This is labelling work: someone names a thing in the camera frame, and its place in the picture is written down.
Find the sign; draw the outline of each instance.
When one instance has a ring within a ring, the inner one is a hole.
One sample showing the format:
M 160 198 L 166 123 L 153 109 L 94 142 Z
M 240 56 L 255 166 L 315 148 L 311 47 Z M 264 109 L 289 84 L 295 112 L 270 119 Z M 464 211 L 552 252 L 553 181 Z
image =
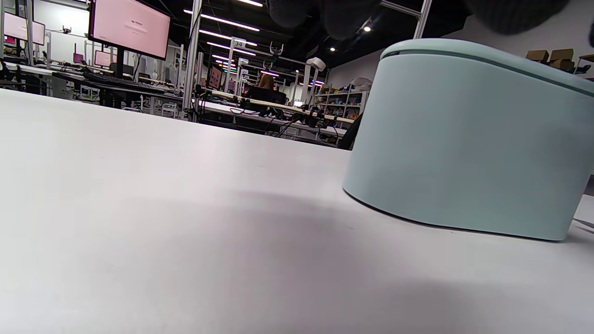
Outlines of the sign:
M 247 40 L 236 37 L 233 40 L 233 48 L 245 49 L 246 42 Z

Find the long hair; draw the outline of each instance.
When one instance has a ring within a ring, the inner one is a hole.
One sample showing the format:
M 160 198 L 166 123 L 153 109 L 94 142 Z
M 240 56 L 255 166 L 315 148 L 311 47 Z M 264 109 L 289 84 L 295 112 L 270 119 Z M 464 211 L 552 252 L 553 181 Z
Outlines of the long hair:
M 274 77 L 270 74 L 262 75 L 258 87 L 264 89 L 274 89 Z

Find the ceiling light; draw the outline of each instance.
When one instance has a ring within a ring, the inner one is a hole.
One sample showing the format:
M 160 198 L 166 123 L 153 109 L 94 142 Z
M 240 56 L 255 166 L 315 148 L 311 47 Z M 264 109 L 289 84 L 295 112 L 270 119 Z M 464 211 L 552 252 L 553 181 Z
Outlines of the ceiling light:
M 236 22 L 231 22 L 231 21 L 223 20 L 222 18 L 218 18 L 218 17 L 214 17 L 214 16 L 210 16 L 210 15 L 206 15 L 206 14 L 200 14 L 200 16 L 201 17 L 204 17 L 204 18 L 208 18 L 210 20 L 214 20 L 214 21 L 218 21 L 218 22 L 222 22 L 222 23 L 226 23 L 226 24 L 231 24 L 233 26 L 237 26 L 237 27 L 240 27 L 240 28 L 249 29 L 249 30 L 253 30 L 253 31 L 260 31 L 260 29 L 258 29 L 258 28 L 246 26 L 246 25 L 241 24 L 241 23 L 236 23 Z
M 203 33 L 203 34 L 207 34 L 207 35 L 211 35 L 211 36 L 216 36 L 216 37 L 221 37 L 224 39 L 228 39 L 231 40 L 232 38 L 229 36 L 225 36 L 225 35 L 221 35 L 221 34 L 217 34 L 217 33 L 213 33 L 210 31 L 206 31 L 206 30 L 202 30 L 200 29 L 199 32 Z M 252 42 L 245 42 L 247 45 L 253 45 L 253 46 L 258 46 L 256 43 L 252 43 Z
M 261 73 L 264 73 L 264 74 L 270 74 L 270 75 L 273 75 L 273 76 L 275 76 L 275 77 L 278 77 L 278 76 L 279 76 L 278 74 L 275 74 L 275 73 L 270 73 L 270 72 L 266 72 L 266 71 L 260 71 L 260 72 L 261 72 Z
M 246 4 L 258 6 L 258 7 L 262 7 L 263 6 L 261 3 L 255 2 L 255 1 L 252 1 L 252 0 L 239 0 L 239 1 L 245 2 Z
M 228 62 L 226 62 L 226 61 L 225 61 L 225 62 L 223 62 L 223 61 L 217 60 L 217 62 L 218 62 L 219 64 L 225 64 L 225 65 L 229 65 L 229 63 L 228 63 Z
M 216 44 L 216 43 L 211 43 L 211 42 L 207 42 L 206 44 L 208 44 L 208 45 L 213 45 L 213 46 L 218 46 L 218 47 L 220 47 L 220 48 L 227 49 L 227 50 L 231 50 L 231 48 L 230 48 L 230 47 L 228 47 L 228 46 L 225 46 L 225 45 L 221 45 L 221 44 Z M 256 56 L 256 54 L 255 54 L 255 53 L 251 53 L 251 52 L 243 51 L 243 50 L 241 50 L 241 49 L 233 49 L 233 51 L 237 51 L 237 52 L 245 53 L 246 55 L 250 55 L 250 56 Z
M 217 55 L 213 55 L 213 57 L 215 57 L 215 58 L 219 58 L 219 59 L 224 59 L 224 60 L 226 60 L 226 61 L 228 61 L 228 60 L 229 60 L 229 56 L 227 56 L 227 57 L 223 57 L 223 56 L 217 56 Z

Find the container lid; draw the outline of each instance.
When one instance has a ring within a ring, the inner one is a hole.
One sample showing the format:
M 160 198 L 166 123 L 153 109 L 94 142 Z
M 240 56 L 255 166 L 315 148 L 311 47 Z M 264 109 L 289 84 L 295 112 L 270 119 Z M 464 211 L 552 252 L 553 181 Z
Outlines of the container lid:
M 450 55 L 488 62 L 594 96 L 594 82 L 482 44 L 443 38 L 411 39 L 389 46 L 381 54 L 381 59 L 402 53 Z

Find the light blue container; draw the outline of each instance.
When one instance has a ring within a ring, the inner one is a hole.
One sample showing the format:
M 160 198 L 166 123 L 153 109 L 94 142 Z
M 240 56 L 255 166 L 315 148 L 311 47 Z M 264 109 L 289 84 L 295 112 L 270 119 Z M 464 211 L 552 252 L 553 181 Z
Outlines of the light blue container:
M 431 225 L 563 240 L 594 168 L 594 83 L 486 46 L 384 51 L 344 183 Z

